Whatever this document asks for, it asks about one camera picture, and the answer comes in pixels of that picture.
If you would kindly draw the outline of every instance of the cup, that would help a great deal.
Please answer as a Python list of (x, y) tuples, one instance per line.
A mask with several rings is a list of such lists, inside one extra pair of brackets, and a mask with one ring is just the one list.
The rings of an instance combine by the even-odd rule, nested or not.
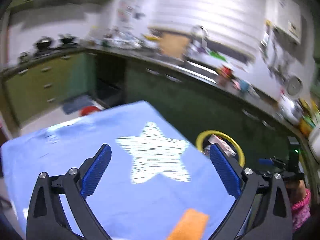
[(247, 82), (245, 80), (240, 80), (239, 84), (240, 84), (241, 92), (245, 93), (245, 92), (248, 91), (248, 89), (250, 87), (250, 83), (249, 82)]
[(232, 75), (232, 69), (230, 67), (225, 66), (225, 65), (222, 65), (222, 72), (225, 73), (226, 76)]

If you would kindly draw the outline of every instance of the orange sponge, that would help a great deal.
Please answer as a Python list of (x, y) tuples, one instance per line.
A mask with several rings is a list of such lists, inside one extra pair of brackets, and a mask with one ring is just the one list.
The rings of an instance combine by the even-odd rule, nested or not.
[(209, 215), (194, 209), (187, 209), (167, 240), (200, 240)]

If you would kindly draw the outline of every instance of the floor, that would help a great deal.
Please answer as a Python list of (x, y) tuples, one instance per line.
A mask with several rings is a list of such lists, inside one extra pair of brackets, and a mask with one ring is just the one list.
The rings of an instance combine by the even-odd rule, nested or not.
[[(92, 101), (92, 104), (94, 106), (97, 106), (99, 109), (103, 110), (104, 108), (99, 105), (97, 102)], [(20, 135), (25, 135), (43, 128), (47, 128), (62, 122), (66, 122), (66, 121), (70, 121), (72, 119), (75, 119), (77, 117), (80, 116), (80, 111), (74, 112), (72, 114), (65, 114), (62, 110), (62, 107), (57, 107), (56, 109), (43, 114), (42, 116), (40, 116), (39, 118), (37, 118), (36, 120), (28, 123), (27, 125), (25, 125), (24, 127), (22, 127), (22, 129), (20, 130)], [(6, 186), (5, 186), (5, 182), (4, 182), (4, 178), (0, 178), (0, 195), (9, 200), (9, 196), (7, 194), (7, 190), (6, 190)], [(11, 225), (13, 226), (13, 228), (18, 232), (18, 234), (23, 238), (26, 239), (26, 235), (23, 232), (23, 230), (21, 229), (18, 221), (17, 221), (17, 217), (15, 215), (15, 210), (14, 207), (10, 208), (8, 210), (4, 211), (5, 216), (7, 217), (8, 221), (11, 223)]]

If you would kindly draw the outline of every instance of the faucet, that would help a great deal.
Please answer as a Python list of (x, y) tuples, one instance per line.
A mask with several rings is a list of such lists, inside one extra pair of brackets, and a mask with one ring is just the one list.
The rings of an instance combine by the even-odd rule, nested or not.
[(191, 52), (194, 51), (192, 46), (193, 46), (194, 40), (197, 38), (196, 34), (197, 34), (198, 30), (202, 30), (202, 32), (203, 32), (203, 38), (201, 41), (201, 48), (200, 48), (201, 51), (198, 51), (198, 52), (206, 52), (206, 47), (208, 44), (208, 36), (209, 36), (208, 31), (206, 28), (204, 28), (201, 25), (195, 25), (191, 28), (191, 40), (190, 40), (190, 43), (186, 47), (185, 54), (183, 54), (184, 60), (186, 60), (190, 56)]

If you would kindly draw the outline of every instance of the yellow ring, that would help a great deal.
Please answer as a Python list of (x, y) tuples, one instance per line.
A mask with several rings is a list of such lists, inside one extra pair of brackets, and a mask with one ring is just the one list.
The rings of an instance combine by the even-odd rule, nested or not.
[(244, 153), (243, 153), (241, 147), (230, 136), (228, 136), (228, 135), (226, 135), (226, 134), (224, 134), (222, 132), (214, 131), (214, 130), (208, 130), (208, 131), (204, 131), (204, 132), (200, 133), (198, 135), (197, 139), (196, 139), (196, 147), (197, 147), (197, 149), (200, 152), (203, 152), (203, 147), (202, 147), (203, 141), (208, 135), (212, 135), (212, 134), (220, 136), (220, 137), (228, 140), (236, 148), (236, 150), (238, 152), (238, 156), (239, 156), (239, 165), (241, 167), (244, 167), (244, 165), (245, 165), (245, 157), (244, 157)]

